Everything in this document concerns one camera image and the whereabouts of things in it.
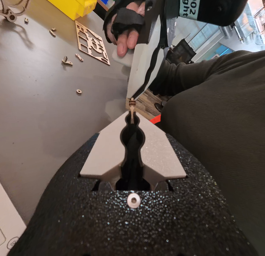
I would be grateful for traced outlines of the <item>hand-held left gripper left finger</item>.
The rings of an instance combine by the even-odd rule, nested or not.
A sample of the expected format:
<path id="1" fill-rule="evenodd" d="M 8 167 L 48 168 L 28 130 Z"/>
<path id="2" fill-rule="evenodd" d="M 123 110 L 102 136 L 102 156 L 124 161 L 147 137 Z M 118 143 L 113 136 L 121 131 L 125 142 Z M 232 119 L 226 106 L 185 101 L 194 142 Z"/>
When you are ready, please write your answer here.
<path id="1" fill-rule="evenodd" d="M 127 127 L 126 118 L 131 121 L 131 112 L 125 112 L 114 122 L 99 132 L 80 176 L 109 182 L 113 190 L 121 178 L 121 164 L 124 161 L 126 148 L 121 140 L 121 133 Z"/>

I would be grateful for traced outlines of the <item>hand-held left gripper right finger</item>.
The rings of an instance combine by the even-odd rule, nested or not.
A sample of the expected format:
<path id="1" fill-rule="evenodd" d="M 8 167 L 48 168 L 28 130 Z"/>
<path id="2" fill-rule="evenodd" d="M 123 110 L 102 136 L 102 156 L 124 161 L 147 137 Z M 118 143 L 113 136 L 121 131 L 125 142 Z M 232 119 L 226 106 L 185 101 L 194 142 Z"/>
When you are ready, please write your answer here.
<path id="1" fill-rule="evenodd" d="M 144 144 L 140 150 L 143 178 L 150 184 L 151 190 L 159 182 L 186 178 L 187 174 L 166 133 L 138 112 L 136 116 L 139 119 L 138 127 L 144 134 Z"/>

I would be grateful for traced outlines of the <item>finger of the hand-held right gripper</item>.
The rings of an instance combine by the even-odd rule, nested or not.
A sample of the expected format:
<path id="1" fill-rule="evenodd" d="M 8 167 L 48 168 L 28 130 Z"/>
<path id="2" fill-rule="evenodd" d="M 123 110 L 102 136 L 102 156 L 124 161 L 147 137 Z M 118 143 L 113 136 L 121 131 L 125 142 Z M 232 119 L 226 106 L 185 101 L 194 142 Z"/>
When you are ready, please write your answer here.
<path id="1" fill-rule="evenodd" d="M 164 50 L 156 48 L 153 52 L 150 60 L 150 64 L 147 65 L 146 72 L 144 72 L 144 83 L 141 87 L 135 92 L 134 100 L 137 100 L 152 84 L 154 79 L 157 77 L 158 71 L 161 67 L 161 64 L 164 61 Z"/>
<path id="2" fill-rule="evenodd" d="M 132 66 L 128 81 L 127 98 L 134 97 L 135 92 L 144 83 L 144 72 L 146 72 L 147 65 L 150 64 L 151 56 L 155 51 L 155 47 L 148 44 L 138 44 L 134 49 Z"/>

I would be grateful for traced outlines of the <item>small wooden axle pin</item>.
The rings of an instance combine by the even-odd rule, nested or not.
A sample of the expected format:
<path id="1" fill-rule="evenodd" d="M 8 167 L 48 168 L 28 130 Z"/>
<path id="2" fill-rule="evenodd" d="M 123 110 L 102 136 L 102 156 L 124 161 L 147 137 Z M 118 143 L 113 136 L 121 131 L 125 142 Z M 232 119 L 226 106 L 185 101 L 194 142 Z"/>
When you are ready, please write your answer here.
<path id="1" fill-rule="evenodd" d="M 134 124 L 134 108 L 135 108 L 135 106 L 136 106 L 136 101 L 132 97 L 129 100 L 129 108 L 130 108 L 130 112 L 131 112 L 131 120 L 130 120 L 130 123 L 131 124 Z"/>

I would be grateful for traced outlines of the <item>person's right forearm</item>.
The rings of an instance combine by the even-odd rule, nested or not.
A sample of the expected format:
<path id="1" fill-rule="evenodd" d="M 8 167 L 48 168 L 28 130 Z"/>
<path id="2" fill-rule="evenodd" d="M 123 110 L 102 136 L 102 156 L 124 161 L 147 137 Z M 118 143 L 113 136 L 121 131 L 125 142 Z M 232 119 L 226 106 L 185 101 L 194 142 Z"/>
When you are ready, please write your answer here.
<path id="1" fill-rule="evenodd" d="M 206 81 L 217 79 L 230 82 L 254 76 L 264 76 L 265 51 L 238 50 L 199 63 L 178 65 L 164 61 L 149 86 L 154 95 L 174 96 Z"/>

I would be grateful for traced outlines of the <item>person's right hand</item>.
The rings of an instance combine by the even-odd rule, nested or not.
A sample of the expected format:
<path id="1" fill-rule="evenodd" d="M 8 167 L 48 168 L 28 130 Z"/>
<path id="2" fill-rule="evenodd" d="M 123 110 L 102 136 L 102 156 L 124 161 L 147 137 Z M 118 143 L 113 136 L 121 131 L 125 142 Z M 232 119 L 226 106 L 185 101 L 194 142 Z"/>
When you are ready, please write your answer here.
<path id="1" fill-rule="evenodd" d="M 127 9 L 133 10 L 137 14 L 144 16 L 145 15 L 145 1 L 135 1 L 127 5 Z M 114 35 L 111 33 L 111 26 L 114 22 L 115 15 L 112 17 L 111 21 L 107 25 L 107 36 L 111 43 L 117 46 L 117 55 L 119 57 L 124 57 L 128 49 L 134 49 L 139 33 L 135 29 L 130 29 L 124 31 L 121 35 L 118 36 L 118 39 L 115 39 Z"/>

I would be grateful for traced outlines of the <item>black boxy equipment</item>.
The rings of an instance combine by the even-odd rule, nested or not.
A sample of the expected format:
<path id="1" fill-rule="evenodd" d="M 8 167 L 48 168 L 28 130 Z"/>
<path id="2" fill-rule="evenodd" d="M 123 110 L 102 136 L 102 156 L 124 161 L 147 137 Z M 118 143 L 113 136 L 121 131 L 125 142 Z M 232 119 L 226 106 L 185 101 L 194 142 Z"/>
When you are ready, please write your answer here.
<path id="1" fill-rule="evenodd" d="M 176 46 L 169 48 L 166 60 L 170 64 L 178 65 L 179 63 L 191 64 L 194 63 L 192 58 L 196 55 L 196 52 L 191 46 L 182 39 Z"/>

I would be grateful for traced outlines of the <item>emptied wooden part sheet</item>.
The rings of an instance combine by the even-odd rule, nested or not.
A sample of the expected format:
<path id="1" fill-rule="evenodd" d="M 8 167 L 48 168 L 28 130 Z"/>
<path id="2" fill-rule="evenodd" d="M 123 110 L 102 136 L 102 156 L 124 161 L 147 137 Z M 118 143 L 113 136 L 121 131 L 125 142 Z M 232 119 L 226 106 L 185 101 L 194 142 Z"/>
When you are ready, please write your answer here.
<path id="1" fill-rule="evenodd" d="M 75 21 L 75 27 L 79 51 L 110 66 L 102 38 L 78 21 Z"/>

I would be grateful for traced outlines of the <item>yellow plastic bin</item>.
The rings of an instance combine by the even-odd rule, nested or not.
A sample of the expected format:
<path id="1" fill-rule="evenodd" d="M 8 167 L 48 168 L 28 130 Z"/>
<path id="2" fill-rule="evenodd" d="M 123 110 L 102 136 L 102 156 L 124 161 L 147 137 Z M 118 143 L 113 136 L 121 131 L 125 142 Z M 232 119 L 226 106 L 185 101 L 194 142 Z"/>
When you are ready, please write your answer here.
<path id="1" fill-rule="evenodd" d="M 97 0 L 47 0 L 72 20 L 91 13 Z"/>

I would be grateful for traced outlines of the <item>paper instruction sheet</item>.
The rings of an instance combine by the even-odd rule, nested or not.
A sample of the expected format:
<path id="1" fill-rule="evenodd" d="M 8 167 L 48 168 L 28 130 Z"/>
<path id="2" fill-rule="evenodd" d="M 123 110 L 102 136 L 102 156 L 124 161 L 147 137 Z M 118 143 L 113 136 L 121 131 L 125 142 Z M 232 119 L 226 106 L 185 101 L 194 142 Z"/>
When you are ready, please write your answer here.
<path id="1" fill-rule="evenodd" d="M 6 256 L 26 229 L 9 196 L 0 185 L 0 255 Z"/>

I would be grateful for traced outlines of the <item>wooden model frame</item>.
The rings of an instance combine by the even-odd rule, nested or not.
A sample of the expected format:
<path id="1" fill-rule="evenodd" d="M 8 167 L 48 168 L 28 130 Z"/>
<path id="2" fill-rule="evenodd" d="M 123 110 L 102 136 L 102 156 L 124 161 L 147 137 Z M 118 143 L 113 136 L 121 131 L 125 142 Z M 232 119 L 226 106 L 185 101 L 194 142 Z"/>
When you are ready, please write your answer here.
<path id="1" fill-rule="evenodd" d="M 22 16 L 26 12 L 31 2 L 31 0 L 19 0 L 17 3 L 11 4 L 7 0 L 0 1 L 2 5 L 0 15 L 12 23 L 14 23 L 19 16 Z"/>

